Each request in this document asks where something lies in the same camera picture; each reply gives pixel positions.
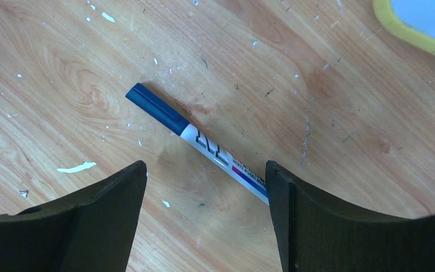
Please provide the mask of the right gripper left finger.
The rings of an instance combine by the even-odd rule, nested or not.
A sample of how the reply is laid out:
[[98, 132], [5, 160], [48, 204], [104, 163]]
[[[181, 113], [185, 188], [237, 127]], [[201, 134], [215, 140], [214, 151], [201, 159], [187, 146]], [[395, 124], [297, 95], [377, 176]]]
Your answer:
[[139, 160], [61, 198], [0, 215], [0, 271], [125, 271], [146, 183]]

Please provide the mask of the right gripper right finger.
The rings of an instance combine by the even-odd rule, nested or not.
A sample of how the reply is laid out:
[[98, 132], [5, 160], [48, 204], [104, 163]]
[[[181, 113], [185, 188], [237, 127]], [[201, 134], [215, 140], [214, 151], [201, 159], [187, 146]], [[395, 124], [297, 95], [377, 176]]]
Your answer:
[[366, 209], [275, 161], [265, 181], [283, 271], [435, 271], [435, 215]]

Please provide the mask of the white whiteboard marker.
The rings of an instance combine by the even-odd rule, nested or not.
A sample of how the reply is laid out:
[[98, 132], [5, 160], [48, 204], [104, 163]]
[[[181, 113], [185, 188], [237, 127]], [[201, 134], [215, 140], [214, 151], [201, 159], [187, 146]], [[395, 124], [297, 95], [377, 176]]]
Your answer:
[[126, 98], [173, 133], [179, 135], [265, 204], [269, 204], [266, 184], [263, 178], [259, 177], [259, 175], [239, 162], [228, 151], [212, 141], [211, 138], [197, 129], [190, 121], [144, 85], [138, 83], [133, 86], [126, 94]]

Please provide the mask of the yellow framed whiteboard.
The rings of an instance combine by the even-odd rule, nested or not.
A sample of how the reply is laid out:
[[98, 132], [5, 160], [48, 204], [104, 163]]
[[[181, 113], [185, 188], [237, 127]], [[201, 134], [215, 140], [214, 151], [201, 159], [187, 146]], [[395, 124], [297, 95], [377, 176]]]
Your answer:
[[374, 0], [373, 10], [385, 30], [435, 56], [435, 1]]

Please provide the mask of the white paper scrap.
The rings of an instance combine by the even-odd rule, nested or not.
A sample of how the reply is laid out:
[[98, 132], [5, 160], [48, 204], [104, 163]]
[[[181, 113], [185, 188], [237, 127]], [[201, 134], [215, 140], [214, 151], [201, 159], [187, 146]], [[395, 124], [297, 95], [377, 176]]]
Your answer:
[[59, 173], [78, 173], [87, 169], [90, 169], [92, 167], [96, 166], [96, 163], [93, 161], [85, 161], [80, 165], [71, 167], [71, 168], [57, 168], [56, 171]]

